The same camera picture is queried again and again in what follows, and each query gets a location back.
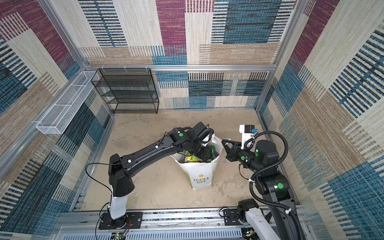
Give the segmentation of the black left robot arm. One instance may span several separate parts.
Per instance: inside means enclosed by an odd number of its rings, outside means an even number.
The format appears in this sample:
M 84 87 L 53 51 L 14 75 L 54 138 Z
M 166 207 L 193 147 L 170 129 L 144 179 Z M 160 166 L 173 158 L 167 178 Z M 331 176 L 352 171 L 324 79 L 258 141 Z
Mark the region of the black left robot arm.
M 112 201 L 109 207 L 111 219 L 119 220 L 126 215 L 128 194 L 135 186 L 132 180 L 138 172 L 167 156 L 184 151 L 200 158 L 209 160 L 213 150 L 208 143 L 214 137 L 214 130 L 199 122 L 194 127 L 174 128 L 166 132 L 157 142 L 129 155 L 110 157 L 109 184 Z

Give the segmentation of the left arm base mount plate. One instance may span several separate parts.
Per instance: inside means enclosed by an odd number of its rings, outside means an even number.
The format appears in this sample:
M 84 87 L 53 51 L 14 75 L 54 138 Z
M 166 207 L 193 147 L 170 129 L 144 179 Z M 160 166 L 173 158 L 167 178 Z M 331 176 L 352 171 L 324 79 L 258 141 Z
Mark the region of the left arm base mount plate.
M 99 230 L 139 229 L 142 224 L 143 212 L 126 212 L 126 214 L 113 220 L 110 213 L 104 213 L 101 217 Z

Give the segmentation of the white paper bag with print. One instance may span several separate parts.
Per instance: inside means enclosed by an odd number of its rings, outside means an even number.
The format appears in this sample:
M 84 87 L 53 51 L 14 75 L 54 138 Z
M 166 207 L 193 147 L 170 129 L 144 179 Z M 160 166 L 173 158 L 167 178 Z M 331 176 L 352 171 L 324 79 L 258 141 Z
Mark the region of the white paper bag with print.
M 174 161 L 182 169 L 182 172 L 186 176 L 193 190 L 208 189 L 212 187 L 213 176 L 224 147 L 222 145 L 222 140 L 215 135 L 213 135 L 208 146 L 215 146 L 216 151 L 220 154 L 210 163 L 184 163 L 184 155 L 171 155 Z

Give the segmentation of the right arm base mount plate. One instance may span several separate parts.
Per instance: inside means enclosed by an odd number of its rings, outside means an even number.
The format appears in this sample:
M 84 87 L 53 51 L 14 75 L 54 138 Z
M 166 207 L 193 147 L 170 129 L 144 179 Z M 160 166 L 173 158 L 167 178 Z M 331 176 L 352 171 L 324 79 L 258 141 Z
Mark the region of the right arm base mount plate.
M 219 210 L 219 215 L 224 218 L 226 226 L 245 225 L 255 227 L 262 221 L 266 221 L 264 212 L 260 208 L 222 208 Z

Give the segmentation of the green snack bag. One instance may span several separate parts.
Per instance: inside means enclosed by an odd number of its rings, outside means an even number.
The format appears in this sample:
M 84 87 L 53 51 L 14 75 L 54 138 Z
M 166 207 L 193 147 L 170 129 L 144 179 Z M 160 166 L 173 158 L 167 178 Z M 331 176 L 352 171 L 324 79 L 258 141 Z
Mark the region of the green snack bag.
M 184 163 L 210 163 L 210 162 L 201 162 L 199 158 L 190 154 L 188 151 L 184 151 L 183 155 L 185 156 Z

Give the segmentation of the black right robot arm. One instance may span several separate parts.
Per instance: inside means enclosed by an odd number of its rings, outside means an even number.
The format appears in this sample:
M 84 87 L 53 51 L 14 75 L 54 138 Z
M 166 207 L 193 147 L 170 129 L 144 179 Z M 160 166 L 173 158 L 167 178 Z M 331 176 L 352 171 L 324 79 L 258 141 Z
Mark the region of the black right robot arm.
M 276 144 L 268 140 L 258 141 L 254 151 L 247 147 L 248 143 L 267 134 L 275 135 L 283 142 L 284 152 L 281 156 Z M 286 177 L 278 170 L 288 155 L 289 146 L 284 136 L 274 131 L 257 133 L 244 143 L 243 149 L 240 142 L 222 140 L 222 144 L 230 162 L 238 161 L 244 168 L 254 172 L 250 178 L 253 198 L 269 207 L 273 218 L 283 224 L 283 230 L 290 240 L 304 240 L 305 234 L 297 216 L 292 190 Z

